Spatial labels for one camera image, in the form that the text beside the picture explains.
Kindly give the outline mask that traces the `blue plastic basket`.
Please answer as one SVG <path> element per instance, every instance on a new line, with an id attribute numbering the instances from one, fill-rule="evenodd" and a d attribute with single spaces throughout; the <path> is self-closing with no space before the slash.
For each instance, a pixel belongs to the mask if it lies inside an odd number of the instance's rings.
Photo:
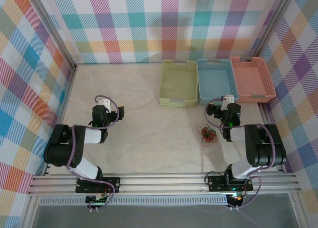
<path id="1" fill-rule="evenodd" d="M 198 102 L 206 105 L 215 98 L 233 95 L 234 101 L 239 99 L 239 93 L 230 60 L 197 60 L 198 69 Z"/>

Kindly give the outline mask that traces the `pink plastic basket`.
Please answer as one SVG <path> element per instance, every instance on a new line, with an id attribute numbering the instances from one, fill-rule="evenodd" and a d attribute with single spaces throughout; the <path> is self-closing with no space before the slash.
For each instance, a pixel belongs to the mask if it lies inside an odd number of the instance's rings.
<path id="1" fill-rule="evenodd" d="M 238 102 L 267 103 L 277 96 L 262 57 L 230 57 L 238 90 Z"/>

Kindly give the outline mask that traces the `green plastic basket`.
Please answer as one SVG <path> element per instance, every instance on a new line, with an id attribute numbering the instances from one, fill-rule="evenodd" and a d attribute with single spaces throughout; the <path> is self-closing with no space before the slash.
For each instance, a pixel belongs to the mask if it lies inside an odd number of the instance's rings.
<path id="1" fill-rule="evenodd" d="M 160 105 L 193 107 L 197 98 L 197 63 L 163 60 L 159 88 Z"/>

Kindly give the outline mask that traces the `left controller circuit board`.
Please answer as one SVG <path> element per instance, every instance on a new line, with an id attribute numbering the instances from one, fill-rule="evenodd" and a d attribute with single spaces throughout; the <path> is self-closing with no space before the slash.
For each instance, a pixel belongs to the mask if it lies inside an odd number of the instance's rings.
<path id="1" fill-rule="evenodd" d="M 91 204 L 105 204 L 108 198 L 107 193 L 100 193 L 97 195 L 89 195 L 85 197 L 85 202 L 86 203 L 91 203 Z"/>

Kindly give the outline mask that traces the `controller circuit board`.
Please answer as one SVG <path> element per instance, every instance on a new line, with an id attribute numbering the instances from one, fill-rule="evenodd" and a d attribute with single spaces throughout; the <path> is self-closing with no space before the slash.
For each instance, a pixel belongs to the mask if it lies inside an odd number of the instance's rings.
<path id="1" fill-rule="evenodd" d="M 100 193 L 97 195 L 89 195 L 85 197 L 85 202 L 86 203 L 91 203 L 91 204 L 105 204 L 108 198 L 107 193 Z"/>
<path id="2" fill-rule="evenodd" d="M 227 195 L 228 203 L 242 203 L 245 195 L 244 194 L 229 194 Z"/>

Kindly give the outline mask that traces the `right controller circuit board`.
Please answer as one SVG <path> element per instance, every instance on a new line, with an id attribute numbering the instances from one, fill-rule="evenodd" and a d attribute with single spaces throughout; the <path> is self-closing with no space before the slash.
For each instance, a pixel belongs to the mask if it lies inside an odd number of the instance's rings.
<path id="1" fill-rule="evenodd" d="M 227 195 L 228 203 L 242 203 L 245 195 L 244 194 L 229 194 Z"/>

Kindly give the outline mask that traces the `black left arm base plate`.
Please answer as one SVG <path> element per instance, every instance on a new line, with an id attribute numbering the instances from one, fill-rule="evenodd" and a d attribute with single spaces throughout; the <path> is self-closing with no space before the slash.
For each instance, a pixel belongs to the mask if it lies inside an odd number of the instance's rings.
<path id="1" fill-rule="evenodd" d="M 119 192 L 120 188 L 120 177 L 103 177 L 102 181 L 107 182 L 91 182 L 86 180 L 81 180 L 79 178 L 76 179 L 76 193 L 111 193 L 113 192 L 111 186 L 112 184 L 115 188 L 114 193 Z"/>

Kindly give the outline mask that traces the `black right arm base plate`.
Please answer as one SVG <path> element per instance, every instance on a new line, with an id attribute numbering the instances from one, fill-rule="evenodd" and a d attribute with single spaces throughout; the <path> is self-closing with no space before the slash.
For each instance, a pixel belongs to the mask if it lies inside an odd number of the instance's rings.
<path id="1" fill-rule="evenodd" d="M 208 176 L 210 192 L 245 192 L 253 191 L 253 184 L 248 179 L 226 180 L 224 176 Z"/>

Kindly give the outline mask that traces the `aluminium mounting rail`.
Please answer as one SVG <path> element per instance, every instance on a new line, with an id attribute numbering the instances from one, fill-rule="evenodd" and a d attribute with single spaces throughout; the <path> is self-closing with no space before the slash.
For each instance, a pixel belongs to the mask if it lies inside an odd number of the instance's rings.
<path id="1" fill-rule="evenodd" d="M 209 187 L 204 173 L 122 173 L 105 174 L 120 177 L 119 195 L 200 195 L 208 194 Z M 261 194 L 285 194 L 300 192 L 300 184 L 293 173 L 263 171 Z M 28 195 L 75 195 L 76 178 L 71 174 L 35 176 Z"/>

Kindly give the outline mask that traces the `aluminium frame post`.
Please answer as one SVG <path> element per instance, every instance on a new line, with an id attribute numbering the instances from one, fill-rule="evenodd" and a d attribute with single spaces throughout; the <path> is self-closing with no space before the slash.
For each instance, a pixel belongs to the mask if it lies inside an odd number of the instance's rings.
<path id="1" fill-rule="evenodd" d="M 41 0 L 29 0 L 35 11 L 39 15 L 40 19 L 43 22 L 43 25 L 47 29 L 50 36 L 53 38 L 53 41 L 57 45 L 57 48 L 60 50 L 61 55 L 66 60 L 67 65 L 74 71 L 76 69 L 76 63 L 74 63 L 71 54 L 69 53 L 68 49 L 66 48 L 62 38 L 60 37 L 51 17 L 49 16 L 48 12 L 46 11 L 44 5 L 42 4 Z"/>
<path id="2" fill-rule="evenodd" d="M 256 37 L 254 45 L 250 51 L 250 56 L 260 57 L 271 35 L 280 22 L 284 12 L 291 0 L 275 0 L 270 4 L 271 8 L 266 14 L 266 18 L 261 26 L 259 35 Z"/>

